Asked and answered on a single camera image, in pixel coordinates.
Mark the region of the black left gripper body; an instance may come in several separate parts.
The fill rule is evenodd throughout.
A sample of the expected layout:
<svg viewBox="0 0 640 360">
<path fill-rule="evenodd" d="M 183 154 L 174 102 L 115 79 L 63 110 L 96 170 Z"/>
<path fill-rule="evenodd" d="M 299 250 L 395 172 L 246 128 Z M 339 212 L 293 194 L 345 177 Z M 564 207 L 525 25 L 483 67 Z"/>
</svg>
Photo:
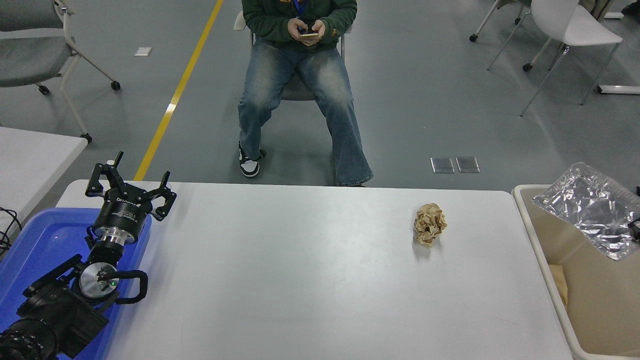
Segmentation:
<svg viewBox="0 0 640 360">
<path fill-rule="evenodd" d="M 104 203 L 93 224 L 93 234 L 101 236 L 107 229 L 118 228 L 130 236 L 139 236 L 152 209 L 150 202 L 138 203 L 136 196 L 125 199 L 119 190 L 106 191 Z"/>
</svg>

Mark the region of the person's right hand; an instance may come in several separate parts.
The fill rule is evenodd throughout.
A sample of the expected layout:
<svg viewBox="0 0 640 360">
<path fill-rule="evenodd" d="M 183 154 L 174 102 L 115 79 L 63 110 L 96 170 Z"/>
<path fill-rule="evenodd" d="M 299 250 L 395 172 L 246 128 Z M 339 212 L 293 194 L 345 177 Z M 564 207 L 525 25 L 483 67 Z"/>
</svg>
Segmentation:
<svg viewBox="0 0 640 360">
<path fill-rule="evenodd" d="M 295 41 L 302 42 L 304 40 L 300 32 L 300 30 L 302 30 L 304 33 L 307 30 L 307 24 L 304 21 L 299 18 L 291 18 L 288 20 L 286 27 L 288 33 Z"/>
</svg>

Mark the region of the person's left hand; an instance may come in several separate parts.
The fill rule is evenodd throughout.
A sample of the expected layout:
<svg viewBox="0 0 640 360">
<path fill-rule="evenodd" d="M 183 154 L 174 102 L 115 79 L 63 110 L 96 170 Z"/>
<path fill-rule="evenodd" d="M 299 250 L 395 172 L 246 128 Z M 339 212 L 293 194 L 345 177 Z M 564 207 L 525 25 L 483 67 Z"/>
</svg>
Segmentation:
<svg viewBox="0 0 640 360">
<path fill-rule="evenodd" d="M 317 19 L 310 28 L 310 32 L 302 36 L 302 43 L 308 47 L 318 44 L 325 36 L 326 25 L 321 19 Z"/>
</svg>

